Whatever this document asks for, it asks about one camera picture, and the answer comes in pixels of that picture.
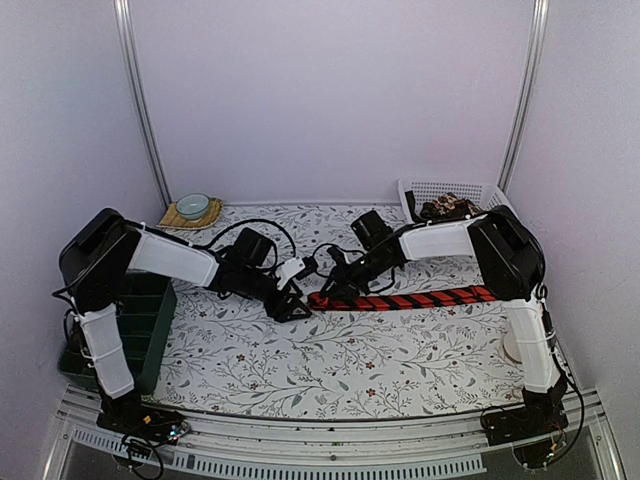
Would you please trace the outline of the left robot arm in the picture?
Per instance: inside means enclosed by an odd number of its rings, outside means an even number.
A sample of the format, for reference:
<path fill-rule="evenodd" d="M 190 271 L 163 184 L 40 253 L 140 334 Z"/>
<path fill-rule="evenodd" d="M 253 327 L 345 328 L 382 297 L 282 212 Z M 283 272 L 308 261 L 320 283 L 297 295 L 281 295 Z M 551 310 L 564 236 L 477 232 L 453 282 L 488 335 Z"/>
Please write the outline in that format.
<path fill-rule="evenodd" d="M 187 282 L 220 294 L 237 295 L 263 305 L 279 322 L 307 319 L 311 311 L 295 280 L 306 268 L 293 256 L 271 267 L 274 241 L 253 230 L 255 220 L 236 223 L 233 244 L 193 244 L 141 223 L 112 208 L 101 210 L 65 246 L 59 256 L 64 285 L 54 296 L 75 312 L 100 390 L 114 400 L 111 419 L 128 434 L 148 426 L 148 412 L 131 397 L 135 389 L 117 325 L 116 301 L 126 275 L 143 272 Z"/>

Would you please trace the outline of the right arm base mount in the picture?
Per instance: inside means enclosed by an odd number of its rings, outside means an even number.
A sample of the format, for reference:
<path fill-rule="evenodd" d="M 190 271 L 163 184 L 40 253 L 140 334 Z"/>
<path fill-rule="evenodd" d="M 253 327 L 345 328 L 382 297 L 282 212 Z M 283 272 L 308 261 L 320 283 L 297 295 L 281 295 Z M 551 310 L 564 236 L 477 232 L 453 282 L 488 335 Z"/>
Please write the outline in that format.
<path fill-rule="evenodd" d="M 572 393 L 577 395 L 580 405 L 577 431 L 571 439 L 568 438 L 567 433 L 568 417 L 561 402 L 551 414 L 544 414 L 542 408 L 538 406 L 522 406 L 516 409 L 495 406 L 484 409 L 479 417 L 489 445 L 503 445 L 547 435 L 546 440 L 513 447 L 513 457 L 525 471 L 529 472 L 547 470 L 557 464 L 574 448 L 585 424 L 584 396 L 576 389 L 575 384 L 569 383 L 569 386 Z"/>

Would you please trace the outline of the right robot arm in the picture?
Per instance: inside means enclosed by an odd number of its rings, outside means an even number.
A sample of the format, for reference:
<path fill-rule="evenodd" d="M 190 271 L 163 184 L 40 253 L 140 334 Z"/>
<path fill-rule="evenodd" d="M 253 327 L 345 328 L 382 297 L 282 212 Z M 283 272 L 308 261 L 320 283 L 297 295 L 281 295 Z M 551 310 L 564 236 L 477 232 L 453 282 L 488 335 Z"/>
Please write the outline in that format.
<path fill-rule="evenodd" d="M 537 436 L 552 424 L 567 381 L 554 358 L 555 330 L 545 306 L 546 263 L 536 238 L 500 205 L 476 217 L 413 223 L 392 230 L 375 211 L 351 225 L 364 254 L 349 262 L 337 249 L 335 266 L 320 291 L 308 297 L 317 311 L 398 311 L 501 301 L 524 369 L 523 407 L 517 427 Z M 370 283 L 411 261 L 475 258 L 482 282 L 425 293 L 374 295 Z"/>

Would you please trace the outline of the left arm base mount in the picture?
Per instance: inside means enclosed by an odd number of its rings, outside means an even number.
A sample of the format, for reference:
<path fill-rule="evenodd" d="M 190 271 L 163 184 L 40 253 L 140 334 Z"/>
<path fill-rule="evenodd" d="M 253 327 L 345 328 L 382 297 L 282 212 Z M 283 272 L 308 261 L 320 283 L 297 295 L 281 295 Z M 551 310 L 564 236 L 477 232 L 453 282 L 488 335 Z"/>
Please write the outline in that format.
<path fill-rule="evenodd" d="M 191 432 L 191 425 L 181 413 L 145 406 L 136 390 L 118 398 L 100 392 L 100 413 L 96 424 L 122 435 L 120 443 L 130 469 L 140 479 L 144 479 L 139 471 L 141 460 L 150 460 L 158 467 L 154 479 L 159 479 L 165 467 L 159 449 L 175 446 Z"/>

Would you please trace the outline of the red black striped tie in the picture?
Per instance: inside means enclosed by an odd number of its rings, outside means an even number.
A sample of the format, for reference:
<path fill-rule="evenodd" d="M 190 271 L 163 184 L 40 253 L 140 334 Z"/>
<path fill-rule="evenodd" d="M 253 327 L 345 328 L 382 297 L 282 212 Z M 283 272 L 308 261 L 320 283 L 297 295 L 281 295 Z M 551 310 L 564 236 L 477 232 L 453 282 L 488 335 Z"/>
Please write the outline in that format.
<path fill-rule="evenodd" d="M 307 305 L 312 311 L 388 312 L 472 305 L 497 300 L 484 286 L 469 286 L 413 294 L 361 296 L 351 300 L 323 298 L 319 292 L 314 292 L 308 296 Z"/>

